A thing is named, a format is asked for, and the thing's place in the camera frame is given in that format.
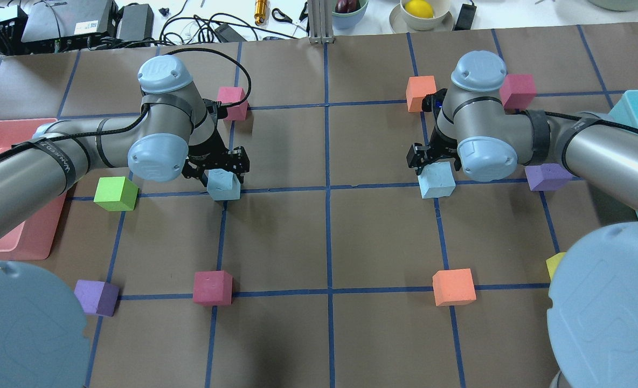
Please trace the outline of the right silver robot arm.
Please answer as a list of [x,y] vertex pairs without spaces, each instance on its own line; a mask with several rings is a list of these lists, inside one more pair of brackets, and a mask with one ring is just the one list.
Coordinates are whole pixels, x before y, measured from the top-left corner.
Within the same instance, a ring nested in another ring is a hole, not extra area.
[[[435,128],[414,143],[408,167],[452,158],[478,182],[508,177],[519,165],[556,162],[638,211],[638,128],[609,116],[525,110],[507,114],[500,90],[507,67],[497,54],[471,51],[450,88],[425,96]],[[638,221],[582,237],[559,263],[546,324],[559,366],[553,387],[638,387]]]

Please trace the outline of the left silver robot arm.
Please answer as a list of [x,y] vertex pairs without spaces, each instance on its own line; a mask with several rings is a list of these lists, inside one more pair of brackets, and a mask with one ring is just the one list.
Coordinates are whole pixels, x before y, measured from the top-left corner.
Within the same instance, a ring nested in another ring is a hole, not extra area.
[[[0,238],[95,169],[127,167],[154,182],[249,171],[244,148],[225,147],[217,125],[247,102],[252,79],[234,101],[205,99],[180,53],[151,58],[137,71],[142,99],[134,121],[56,121],[0,154]],[[86,326],[80,301],[57,275],[0,260],[0,387],[83,387],[91,358]]]

